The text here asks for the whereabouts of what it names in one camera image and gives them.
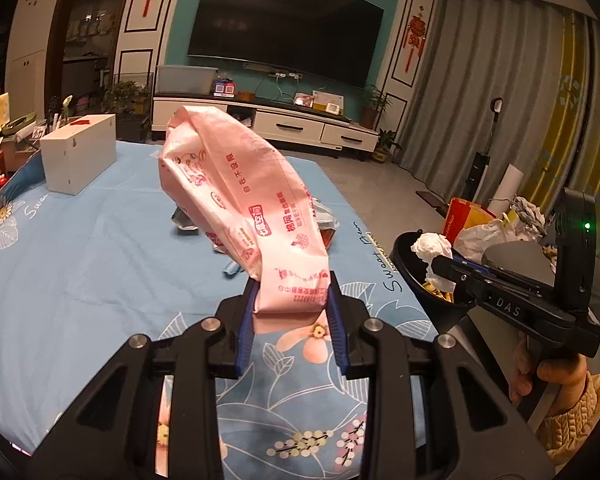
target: person's hand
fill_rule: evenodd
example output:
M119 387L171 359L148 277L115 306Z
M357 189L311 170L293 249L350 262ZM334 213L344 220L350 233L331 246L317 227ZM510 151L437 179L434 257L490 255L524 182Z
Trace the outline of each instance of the person's hand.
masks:
M526 350L526 336L520 333L520 342L513 354L514 373L509 380L509 399L520 400L531 393L531 355ZM547 416L568 412L582 397L587 385L587 359L576 354L569 359L547 359L538 365L538 378L547 383L561 384L560 392L551 405Z

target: black tv screen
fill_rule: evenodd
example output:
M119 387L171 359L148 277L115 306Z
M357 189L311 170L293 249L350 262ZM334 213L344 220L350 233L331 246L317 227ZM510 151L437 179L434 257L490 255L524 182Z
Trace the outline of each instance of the black tv screen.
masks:
M200 0L189 55L363 87L381 21L382 9L364 0Z

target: bed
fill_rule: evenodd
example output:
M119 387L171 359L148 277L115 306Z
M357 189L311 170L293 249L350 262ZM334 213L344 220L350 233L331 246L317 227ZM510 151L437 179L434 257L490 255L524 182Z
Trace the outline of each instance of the bed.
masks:
M116 150L118 160L77 196L48 192L40 154L0 194L0 433L29 453L131 334L179 335L247 280L222 274L229 258L203 235L177 234L158 146ZM329 255L343 293L431 340L435 329L352 207L317 164L289 161L340 221ZM328 332L318 335L258 336L243 377L218 380L225 478L357 474L366 383L344 380Z

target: white drawer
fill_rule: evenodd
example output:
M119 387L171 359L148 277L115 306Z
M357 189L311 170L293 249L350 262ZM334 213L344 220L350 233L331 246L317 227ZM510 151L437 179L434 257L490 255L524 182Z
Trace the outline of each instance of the white drawer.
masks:
M324 123L301 119L286 115L256 112L253 131L267 138L267 134L275 137L293 137L299 142L304 140L320 140Z
M325 124L322 132L322 142L325 144L333 144L335 146L347 146L364 152L372 152L376 148L378 136L374 134L366 134L359 130L351 128L343 128L334 124Z
M154 120L152 130L166 130L167 124L173 117L173 114L181 106L215 106L223 112L226 111L225 104L215 103L197 103L192 101L158 101L154 100Z

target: blue gripper pad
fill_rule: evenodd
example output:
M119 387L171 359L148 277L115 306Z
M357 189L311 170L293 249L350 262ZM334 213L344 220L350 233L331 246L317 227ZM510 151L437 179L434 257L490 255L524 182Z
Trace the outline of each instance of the blue gripper pad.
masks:
M350 365L349 349L347 348L347 333L335 298L336 294L333 291L333 282L331 282L329 293L327 295L327 321L329 322L329 332L336 364L338 365L338 368L340 368L340 373L347 375Z
M253 347L253 308L256 303L256 295L258 294L259 288L260 284L256 283L251 289L247 308L244 309L244 317L242 318L242 324L240 325L238 348L235 356L235 369L238 372L238 376L241 376L245 372L249 366L249 360L251 359L251 348Z
M454 261L455 262L464 262L472 269L480 270L480 272L484 272L485 274L491 274L491 270L489 269L489 267L485 267L480 264L475 264L472 261L467 260L466 258L463 258L462 256L458 256L457 254L454 254Z

